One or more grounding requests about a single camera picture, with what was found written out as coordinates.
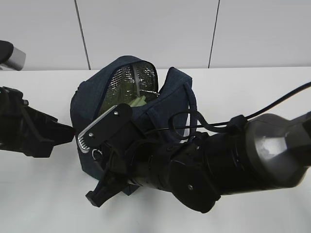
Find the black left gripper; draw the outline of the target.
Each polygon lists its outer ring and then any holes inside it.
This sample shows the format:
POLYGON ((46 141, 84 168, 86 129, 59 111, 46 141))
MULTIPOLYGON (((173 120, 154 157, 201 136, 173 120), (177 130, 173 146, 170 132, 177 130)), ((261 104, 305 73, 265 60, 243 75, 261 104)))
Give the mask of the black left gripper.
POLYGON ((55 145, 70 143, 75 129, 33 109, 23 93, 0 88, 0 149, 33 158, 49 158, 55 145))

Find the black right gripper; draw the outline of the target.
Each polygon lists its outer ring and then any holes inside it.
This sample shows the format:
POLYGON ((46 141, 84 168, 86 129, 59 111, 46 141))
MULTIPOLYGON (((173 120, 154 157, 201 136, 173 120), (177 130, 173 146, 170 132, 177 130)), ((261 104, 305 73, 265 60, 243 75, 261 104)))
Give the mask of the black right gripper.
POLYGON ((221 192, 207 170, 203 142, 196 136, 189 143, 162 143, 127 122, 99 145, 108 149, 109 157, 103 176, 86 198, 101 207, 135 184, 170 192, 185 206, 214 206, 221 192))

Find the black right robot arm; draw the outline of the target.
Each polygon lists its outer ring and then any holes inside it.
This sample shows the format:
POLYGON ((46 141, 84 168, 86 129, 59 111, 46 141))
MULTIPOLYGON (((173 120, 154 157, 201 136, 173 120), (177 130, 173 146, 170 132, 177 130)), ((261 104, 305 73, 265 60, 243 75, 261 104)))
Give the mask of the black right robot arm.
POLYGON ((297 186, 311 166, 311 115, 263 114, 235 133, 198 133, 189 143, 117 140, 109 148, 104 174, 86 195, 92 205, 135 184, 207 213, 223 195, 297 186))

